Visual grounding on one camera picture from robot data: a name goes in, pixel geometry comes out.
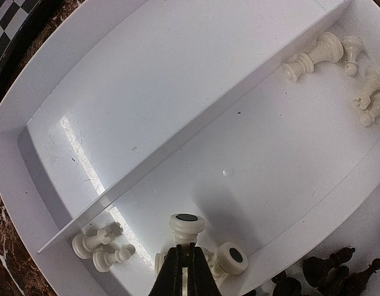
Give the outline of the white plastic compartment tray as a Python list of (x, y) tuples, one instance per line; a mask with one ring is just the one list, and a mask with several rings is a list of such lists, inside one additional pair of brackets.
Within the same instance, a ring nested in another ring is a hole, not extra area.
[[(362, 112), (370, 81), (380, 81), (373, 1), (82, 3), (0, 103), (0, 195), (53, 290), (94, 295), (75, 278), (80, 260), (101, 282), (136, 254), (121, 240), (120, 223), (95, 219), (269, 75), (281, 70), (298, 83), (326, 63), (361, 78), (352, 97), (357, 118), (380, 128), (380, 118), (370, 123)], [(373, 224), (380, 224), (380, 183), (333, 232)], [(352, 240), (323, 251), (328, 237), (300, 259), (326, 257)], [(173, 242), (174, 233), (154, 254), (143, 295), (155, 281), (155, 255)], [(215, 251), (226, 242), (198, 245)], [(227, 287), (247, 270), (226, 277), (222, 294), (242, 295), (272, 278)]]

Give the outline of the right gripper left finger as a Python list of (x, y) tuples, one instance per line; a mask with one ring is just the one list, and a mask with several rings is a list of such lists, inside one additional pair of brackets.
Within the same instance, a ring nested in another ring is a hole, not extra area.
[(181, 245), (155, 255), (156, 281), (149, 296), (181, 295)]

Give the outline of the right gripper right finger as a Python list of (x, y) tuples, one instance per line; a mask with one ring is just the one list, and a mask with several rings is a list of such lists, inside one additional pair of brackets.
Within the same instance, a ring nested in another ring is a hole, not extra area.
[(190, 244), (188, 254), (188, 295), (221, 296), (204, 253), (195, 243)]

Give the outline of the pile of black chess pieces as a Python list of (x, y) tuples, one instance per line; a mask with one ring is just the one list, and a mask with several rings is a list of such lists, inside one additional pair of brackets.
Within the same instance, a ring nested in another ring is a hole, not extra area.
[(350, 244), (341, 245), (328, 258), (311, 252), (258, 289), (265, 289), (265, 295), (301, 295), (303, 291), (311, 291), (312, 295), (363, 295), (372, 275), (380, 270), (380, 257), (361, 270), (355, 269), (357, 265), (346, 263), (369, 254), (367, 247), (380, 238), (380, 224), (363, 230), (340, 227), (321, 244), (322, 250), (337, 246), (338, 239), (345, 242), (349, 236), (352, 237)]

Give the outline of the black grey chessboard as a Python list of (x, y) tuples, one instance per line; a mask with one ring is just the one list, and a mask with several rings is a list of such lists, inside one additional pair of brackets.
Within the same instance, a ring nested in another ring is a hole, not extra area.
[(62, 1), (0, 1), (0, 103), (18, 64)]

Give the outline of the white queen chess piece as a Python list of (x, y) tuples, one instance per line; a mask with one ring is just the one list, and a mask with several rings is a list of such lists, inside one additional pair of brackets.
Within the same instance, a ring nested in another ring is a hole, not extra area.
[(174, 233), (176, 245), (197, 243), (199, 233), (205, 229), (204, 218), (189, 213), (176, 213), (169, 219), (169, 227)]

